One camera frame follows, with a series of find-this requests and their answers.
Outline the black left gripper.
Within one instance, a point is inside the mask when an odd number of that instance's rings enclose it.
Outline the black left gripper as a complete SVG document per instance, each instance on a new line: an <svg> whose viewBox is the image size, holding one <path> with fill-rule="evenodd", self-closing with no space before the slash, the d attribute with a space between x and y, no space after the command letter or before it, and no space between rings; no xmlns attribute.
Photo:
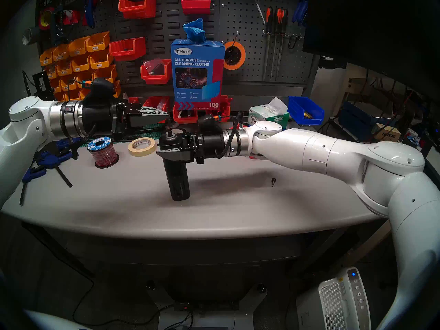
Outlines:
<svg viewBox="0 0 440 330"><path fill-rule="evenodd" d="M109 136L112 140L123 140L141 131L141 127L159 124L168 119L168 112L154 107L141 107L140 114L130 114L127 100L99 102L83 101L82 123L84 137Z"/></svg>

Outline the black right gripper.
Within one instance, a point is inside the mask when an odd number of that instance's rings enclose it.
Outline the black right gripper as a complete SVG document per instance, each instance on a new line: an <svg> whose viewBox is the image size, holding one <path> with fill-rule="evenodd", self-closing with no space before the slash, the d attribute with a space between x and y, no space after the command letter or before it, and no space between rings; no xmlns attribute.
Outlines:
<svg viewBox="0 0 440 330"><path fill-rule="evenodd" d="M206 159L217 157L224 146L222 133L185 133L181 149L158 150L156 154L173 162L204 164Z"/></svg>

